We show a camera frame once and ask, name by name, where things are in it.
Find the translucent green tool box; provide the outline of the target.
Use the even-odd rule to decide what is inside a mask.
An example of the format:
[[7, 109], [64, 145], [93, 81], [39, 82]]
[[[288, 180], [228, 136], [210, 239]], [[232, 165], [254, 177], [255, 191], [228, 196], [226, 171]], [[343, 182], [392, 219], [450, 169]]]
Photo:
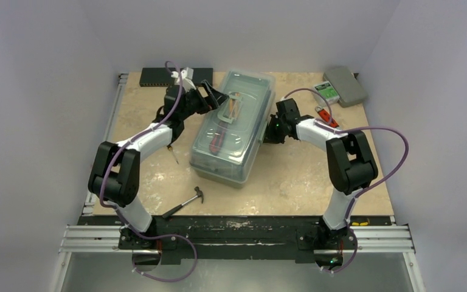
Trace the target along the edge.
[[[239, 116], [229, 123], [229, 100], [205, 115], [190, 149], [190, 166], [198, 176], [236, 188], [245, 185], [274, 104], [274, 88], [275, 77], [268, 74], [236, 69], [225, 74], [219, 91], [241, 94]], [[220, 152], [213, 155], [209, 144], [220, 125], [227, 132]]]

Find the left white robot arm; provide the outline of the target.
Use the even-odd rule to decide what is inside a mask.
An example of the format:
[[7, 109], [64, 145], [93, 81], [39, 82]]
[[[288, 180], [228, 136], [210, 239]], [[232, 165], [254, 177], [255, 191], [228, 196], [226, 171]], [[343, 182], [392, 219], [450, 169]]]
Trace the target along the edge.
[[134, 242], [143, 249], [155, 245], [157, 232], [150, 228], [153, 218], [137, 196], [141, 162], [160, 148], [170, 147], [183, 132], [187, 118], [215, 111], [229, 99], [206, 80], [201, 87], [205, 94], [196, 88], [169, 86], [163, 105], [146, 129], [120, 142], [104, 141], [97, 148], [88, 191], [98, 197], [103, 207], [116, 212], [134, 232]]

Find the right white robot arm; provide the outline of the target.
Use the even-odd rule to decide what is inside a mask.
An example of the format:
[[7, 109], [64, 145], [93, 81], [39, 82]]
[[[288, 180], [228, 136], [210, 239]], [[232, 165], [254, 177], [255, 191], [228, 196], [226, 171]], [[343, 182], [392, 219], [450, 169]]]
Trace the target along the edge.
[[342, 133], [313, 116], [301, 115], [294, 99], [279, 101], [276, 108], [266, 127], [265, 143], [282, 144], [291, 137], [308, 142], [327, 154], [333, 193], [319, 220], [316, 238], [322, 246], [330, 248], [347, 234], [356, 197], [378, 176], [368, 140], [360, 130]]

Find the red black utility knife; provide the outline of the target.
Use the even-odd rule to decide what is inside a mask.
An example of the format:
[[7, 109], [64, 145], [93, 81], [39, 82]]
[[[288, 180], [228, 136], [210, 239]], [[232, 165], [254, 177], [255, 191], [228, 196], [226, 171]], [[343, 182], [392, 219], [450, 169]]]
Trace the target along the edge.
[[209, 151], [211, 152], [211, 154], [217, 155], [220, 152], [223, 146], [226, 132], [227, 132], [227, 126], [224, 126], [224, 125], [218, 126], [209, 144]]

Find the yellow handled pliers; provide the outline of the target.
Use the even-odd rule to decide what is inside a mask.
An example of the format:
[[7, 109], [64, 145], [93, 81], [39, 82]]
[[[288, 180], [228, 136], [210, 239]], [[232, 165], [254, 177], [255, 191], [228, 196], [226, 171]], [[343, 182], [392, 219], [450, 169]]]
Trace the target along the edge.
[[229, 95], [229, 123], [234, 123], [239, 116], [239, 111], [241, 107], [241, 94], [239, 92], [234, 92]]

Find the black handled screwdriver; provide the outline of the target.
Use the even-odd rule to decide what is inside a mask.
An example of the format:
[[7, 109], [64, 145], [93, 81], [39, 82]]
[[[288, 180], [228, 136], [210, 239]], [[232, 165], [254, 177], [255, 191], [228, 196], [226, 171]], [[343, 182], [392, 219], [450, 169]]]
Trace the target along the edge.
[[168, 146], [167, 146], [167, 149], [168, 149], [168, 151], [171, 153], [171, 155], [172, 155], [172, 157], [174, 158], [175, 162], [176, 162], [177, 164], [179, 164], [178, 157], [177, 157], [177, 155], [176, 155], [176, 153], [175, 153], [173, 147], [172, 147], [171, 145], [168, 145]]

